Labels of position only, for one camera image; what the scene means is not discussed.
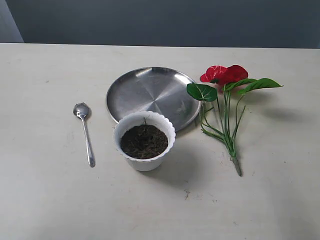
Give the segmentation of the red artificial flower with leaves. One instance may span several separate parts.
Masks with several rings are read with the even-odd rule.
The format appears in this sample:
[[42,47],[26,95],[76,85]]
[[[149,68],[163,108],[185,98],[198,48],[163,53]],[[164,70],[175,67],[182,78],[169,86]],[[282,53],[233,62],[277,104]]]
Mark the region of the red artificial flower with leaves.
[[[201,131],[218,141],[227,149],[230,161],[232,161],[238,176],[243,175],[241,164],[237,157],[236,138],[240,122],[246,110],[238,111],[241,100],[252,91],[260,89],[281,88],[282,85],[270,78],[254,79],[249,77],[249,73],[240,65],[229,67],[221,65],[210,66],[204,74],[200,76],[201,83],[189,83],[186,92],[193,99],[199,101],[199,123]],[[234,108],[234,127],[231,127],[231,101],[235,89],[240,95]],[[212,126],[208,119],[208,112],[215,110],[219,116],[221,129]]]

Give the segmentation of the small silver metal spoon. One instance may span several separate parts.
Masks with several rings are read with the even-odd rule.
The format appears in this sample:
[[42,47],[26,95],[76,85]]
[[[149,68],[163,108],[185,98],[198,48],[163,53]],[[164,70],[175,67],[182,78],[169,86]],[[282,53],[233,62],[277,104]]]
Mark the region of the small silver metal spoon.
[[90,115],[91,110],[87,104],[84,102],[77,103],[73,108],[73,114],[79,118],[82,122],[84,137],[85,137],[85,144],[86,144],[86,153],[87,153],[87,161],[91,168],[96,166],[95,157],[92,151],[92,146],[90,142],[90,137],[88,134],[88,128],[86,123],[86,118]]

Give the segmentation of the white scalloped flower pot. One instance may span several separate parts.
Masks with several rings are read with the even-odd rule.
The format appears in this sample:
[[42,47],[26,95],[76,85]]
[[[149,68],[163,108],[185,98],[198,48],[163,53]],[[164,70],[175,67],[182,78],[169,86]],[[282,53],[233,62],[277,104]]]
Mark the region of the white scalloped flower pot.
[[[140,125],[152,125],[164,132],[168,138],[168,147],[160,155],[150,159],[136,159],[125,154],[120,146],[121,137],[129,129]],[[113,131],[113,142],[116,150],[135,170],[147,172],[159,167],[169,153],[176,140],[176,133],[173,124],[165,116],[153,111],[134,112],[123,117]]]

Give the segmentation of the dark soil in pot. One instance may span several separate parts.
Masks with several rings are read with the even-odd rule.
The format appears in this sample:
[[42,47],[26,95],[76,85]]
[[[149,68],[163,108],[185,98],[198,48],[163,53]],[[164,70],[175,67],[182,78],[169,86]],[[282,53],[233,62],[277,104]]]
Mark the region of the dark soil in pot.
[[120,138],[120,147],[125,154],[134,159],[152,159],[166,150],[168,137],[157,127],[142,124],[124,133]]

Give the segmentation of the round stainless steel plate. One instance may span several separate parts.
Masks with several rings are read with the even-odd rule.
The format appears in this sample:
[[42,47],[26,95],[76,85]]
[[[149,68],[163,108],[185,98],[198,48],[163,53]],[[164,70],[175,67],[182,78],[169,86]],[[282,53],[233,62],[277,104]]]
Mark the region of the round stainless steel plate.
[[178,132],[199,114],[201,103],[187,93],[193,80],[167,67],[143,67],[118,77],[109,87],[105,105],[115,122],[141,111],[165,116]]

